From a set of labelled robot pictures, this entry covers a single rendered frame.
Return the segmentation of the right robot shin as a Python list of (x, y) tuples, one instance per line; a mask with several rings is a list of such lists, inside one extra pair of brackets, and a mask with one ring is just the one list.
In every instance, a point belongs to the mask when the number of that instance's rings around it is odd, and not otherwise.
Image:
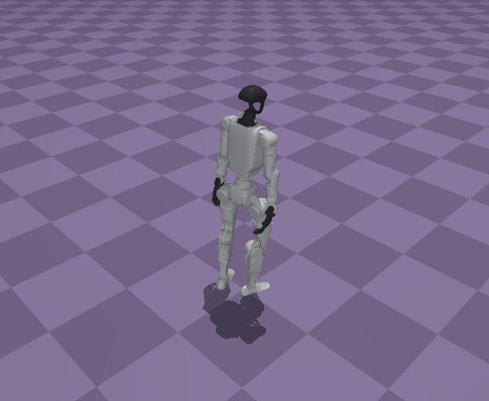
[(249, 285), (250, 289), (256, 287), (258, 275), (262, 269), (264, 254), (265, 254), (265, 248), (262, 251), (262, 248), (260, 246), (253, 247), (250, 251), (250, 256), (246, 254), (245, 258), (246, 258), (246, 269), (247, 269), (247, 285)]

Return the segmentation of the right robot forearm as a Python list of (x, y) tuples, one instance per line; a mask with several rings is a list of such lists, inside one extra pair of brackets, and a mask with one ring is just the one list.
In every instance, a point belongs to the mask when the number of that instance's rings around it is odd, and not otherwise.
[(274, 212), (273, 214), (277, 211), (278, 209), (278, 181), (279, 181), (279, 170), (275, 170), (272, 173), (272, 179), (269, 182), (265, 183), (265, 188), (266, 188), (266, 200), (267, 200), (267, 206), (266, 210), (269, 206), (274, 207)]

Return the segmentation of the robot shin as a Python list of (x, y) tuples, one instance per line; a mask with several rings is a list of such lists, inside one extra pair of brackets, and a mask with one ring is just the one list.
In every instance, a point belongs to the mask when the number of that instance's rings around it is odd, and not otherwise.
[(218, 260), (220, 262), (220, 278), (224, 276), (224, 279), (227, 279), (227, 273), (228, 273), (228, 267), (229, 267), (229, 261), (232, 257), (232, 246), (233, 243), (229, 246), (225, 246), (221, 244), (221, 235), (222, 235), (223, 230), (219, 232), (218, 235), (218, 248), (217, 248), (217, 254), (218, 254)]
[(262, 251), (262, 248), (260, 246), (253, 247), (250, 251), (250, 256), (246, 254), (245, 258), (246, 258), (246, 269), (247, 269), (247, 285), (249, 285), (250, 289), (256, 287), (258, 275), (262, 269), (264, 254), (265, 254), (265, 248)]

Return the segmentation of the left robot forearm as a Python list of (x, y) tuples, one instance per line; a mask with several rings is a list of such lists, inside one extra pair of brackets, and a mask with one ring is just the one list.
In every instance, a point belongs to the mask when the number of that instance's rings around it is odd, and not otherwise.
[(217, 177), (220, 178), (221, 184), (226, 181), (228, 163), (229, 163), (228, 158), (220, 156), (218, 152), (215, 180)]

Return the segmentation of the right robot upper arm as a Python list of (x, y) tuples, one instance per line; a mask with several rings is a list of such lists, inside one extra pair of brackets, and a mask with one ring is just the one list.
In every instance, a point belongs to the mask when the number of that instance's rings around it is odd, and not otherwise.
[(276, 153), (278, 146), (278, 137), (271, 131), (262, 129), (258, 132), (259, 144), (263, 152), (263, 177), (266, 180), (272, 179), (272, 173), (277, 170), (274, 168), (276, 164)]

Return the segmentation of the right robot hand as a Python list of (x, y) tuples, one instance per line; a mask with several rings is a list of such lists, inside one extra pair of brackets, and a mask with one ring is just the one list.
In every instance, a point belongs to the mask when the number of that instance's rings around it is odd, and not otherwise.
[(270, 224), (273, 216), (275, 216), (275, 213), (273, 214), (273, 212), (274, 212), (274, 207), (269, 206), (265, 212), (267, 216), (265, 221), (262, 223), (262, 228), (255, 229), (255, 231), (253, 232), (254, 234), (261, 234), (265, 230), (265, 228)]

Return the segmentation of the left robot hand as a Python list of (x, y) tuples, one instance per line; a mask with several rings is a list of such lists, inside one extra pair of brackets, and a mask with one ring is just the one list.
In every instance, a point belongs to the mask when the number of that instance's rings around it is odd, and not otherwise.
[[(212, 196), (212, 202), (214, 203), (215, 206), (219, 206), (220, 205), (220, 201), (219, 199), (217, 198), (216, 196), (216, 191), (222, 186), (224, 185), (225, 182), (223, 182), (221, 184), (221, 179), (220, 178), (216, 178), (214, 184), (215, 184), (215, 187), (214, 187), (214, 190), (213, 190), (213, 196)], [(219, 203), (219, 204), (218, 204)]]

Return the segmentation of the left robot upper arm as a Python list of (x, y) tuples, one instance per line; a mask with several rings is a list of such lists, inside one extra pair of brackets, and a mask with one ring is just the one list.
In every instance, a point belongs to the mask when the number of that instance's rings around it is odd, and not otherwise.
[(222, 132), (221, 132), (221, 147), (219, 150), (219, 155), (222, 157), (227, 158), (227, 137), (228, 137), (228, 125), (232, 118), (236, 117), (236, 115), (230, 115), (227, 117), (222, 118), (221, 120), (221, 127), (222, 127)]

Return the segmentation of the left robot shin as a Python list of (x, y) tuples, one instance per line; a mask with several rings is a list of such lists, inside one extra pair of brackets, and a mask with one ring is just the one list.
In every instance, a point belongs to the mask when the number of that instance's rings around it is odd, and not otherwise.
[(224, 276), (224, 279), (227, 279), (227, 273), (228, 273), (228, 267), (229, 267), (229, 261), (232, 257), (232, 246), (233, 243), (229, 246), (225, 246), (221, 244), (221, 235), (222, 235), (223, 230), (219, 232), (218, 235), (218, 248), (217, 248), (217, 254), (218, 254), (218, 260), (220, 262), (220, 278)]

